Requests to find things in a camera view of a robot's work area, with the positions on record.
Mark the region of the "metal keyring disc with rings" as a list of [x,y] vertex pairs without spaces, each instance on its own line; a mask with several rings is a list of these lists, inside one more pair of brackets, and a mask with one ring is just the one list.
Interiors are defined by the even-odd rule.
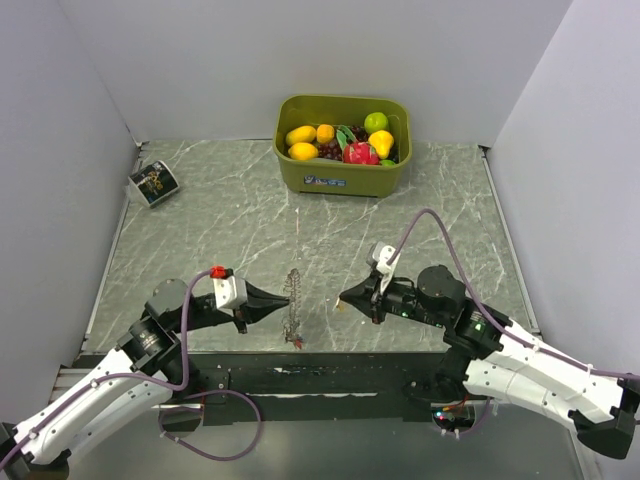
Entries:
[[299,311],[300,281],[301,276],[298,269],[293,268],[287,274],[283,286],[283,293],[285,296],[290,298],[286,316],[282,320],[283,337],[286,343],[291,343],[297,350],[301,350],[303,348],[298,349],[294,345],[296,338],[302,338],[299,333],[299,328],[301,326]]

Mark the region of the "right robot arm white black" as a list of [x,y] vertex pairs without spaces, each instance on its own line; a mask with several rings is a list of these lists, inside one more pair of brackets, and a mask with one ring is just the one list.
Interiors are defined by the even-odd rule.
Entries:
[[637,427],[638,378],[607,375],[477,305],[445,266],[428,267],[415,281],[373,270],[339,298],[375,324],[393,314],[443,329],[449,348],[435,381],[444,396],[466,392],[516,405],[564,426],[596,453],[627,457]]

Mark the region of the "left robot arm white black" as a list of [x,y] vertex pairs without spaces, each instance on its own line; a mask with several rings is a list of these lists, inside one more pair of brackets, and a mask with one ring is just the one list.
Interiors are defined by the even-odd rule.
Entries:
[[194,296],[193,283],[169,279],[146,302],[141,317],[82,379],[40,412],[1,426],[1,469],[10,479],[65,479],[101,442],[151,408],[185,402],[198,388],[187,334],[249,325],[289,305],[229,269],[212,292]]

